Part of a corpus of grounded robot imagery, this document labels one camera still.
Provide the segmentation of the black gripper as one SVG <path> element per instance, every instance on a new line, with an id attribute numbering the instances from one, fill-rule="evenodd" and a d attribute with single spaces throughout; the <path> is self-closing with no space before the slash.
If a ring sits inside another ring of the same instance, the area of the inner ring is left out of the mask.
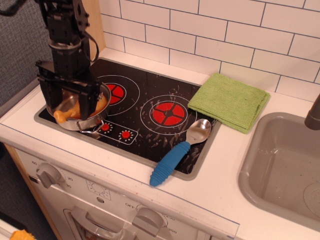
<path id="1" fill-rule="evenodd" d="M 89 46 L 52 48 L 52 60 L 38 60 L 38 80 L 46 105 L 55 109 L 63 100 L 63 90 L 78 95 L 80 119 L 87 120 L 96 111 L 100 83 L 90 72 Z"/>

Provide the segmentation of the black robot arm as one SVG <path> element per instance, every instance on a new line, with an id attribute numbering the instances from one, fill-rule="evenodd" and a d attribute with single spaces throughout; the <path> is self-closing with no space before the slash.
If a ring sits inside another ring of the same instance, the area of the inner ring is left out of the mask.
<path id="1" fill-rule="evenodd" d="M 88 13 L 80 0 L 40 0 L 40 11 L 48 29 L 52 61 L 37 61 L 38 80 L 46 105 L 56 108 L 63 91 L 78 96 L 79 113 L 86 120 L 95 112 L 101 82 L 91 73 L 90 41 L 86 31 Z"/>

